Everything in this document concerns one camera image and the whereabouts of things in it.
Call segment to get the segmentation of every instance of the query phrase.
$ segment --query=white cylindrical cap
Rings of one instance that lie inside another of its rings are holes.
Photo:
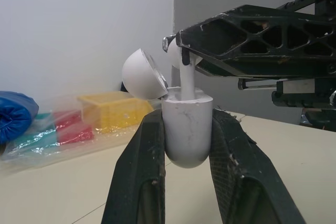
[[[166,81],[153,58],[142,49],[125,61],[122,81],[131,95],[143,100],[157,99],[168,93]]]
[[[206,160],[211,146],[213,98],[195,89],[195,100],[181,101],[181,88],[162,98],[165,151],[177,166],[193,168]]]

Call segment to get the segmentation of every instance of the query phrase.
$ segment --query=blue bag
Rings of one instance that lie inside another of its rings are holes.
[[[0,91],[0,144],[25,133],[38,109],[36,102],[24,94]]]

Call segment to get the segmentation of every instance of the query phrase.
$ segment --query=yellow plastic container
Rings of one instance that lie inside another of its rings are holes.
[[[83,120],[101,133],[109,133],[141,123],[153,111],[148,101],[126,92],[108,92],[78,97],[82,103]]]

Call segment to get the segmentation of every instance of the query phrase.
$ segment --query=transparent plastic wrap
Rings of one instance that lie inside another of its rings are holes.
[[[45,166],[126,144],[152,111],[126,92],[49,100],[29,129],[7,143],[0,169]]]

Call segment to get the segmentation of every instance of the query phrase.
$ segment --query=table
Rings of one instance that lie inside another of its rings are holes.
[[[271,158],[307,223],[336,223],[336,134],[237,114]],[[0,180],[1,223],[98,224],[125,145]],[[166,223],[221,223],[208,160],[182,169],[166,158]]]

